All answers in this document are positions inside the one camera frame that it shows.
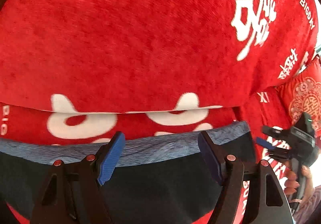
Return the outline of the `person's right hand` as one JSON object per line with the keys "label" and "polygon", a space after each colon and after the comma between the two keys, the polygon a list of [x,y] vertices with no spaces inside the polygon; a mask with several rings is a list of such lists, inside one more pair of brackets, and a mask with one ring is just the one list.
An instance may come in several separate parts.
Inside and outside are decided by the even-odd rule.
{"label": "person's right hand", "polygon": [[[297,192],[300,184],[297,182],[297,175],[290,168],[290,162],[285,162],[285,165],[287,168],[285,172],[287,180],[284,183],[284,193],[285,195],[292,195]],[[314,193],[311,170],[309,167],[303,166],[301,173],[306,177],[304,197],[310,197]]]}

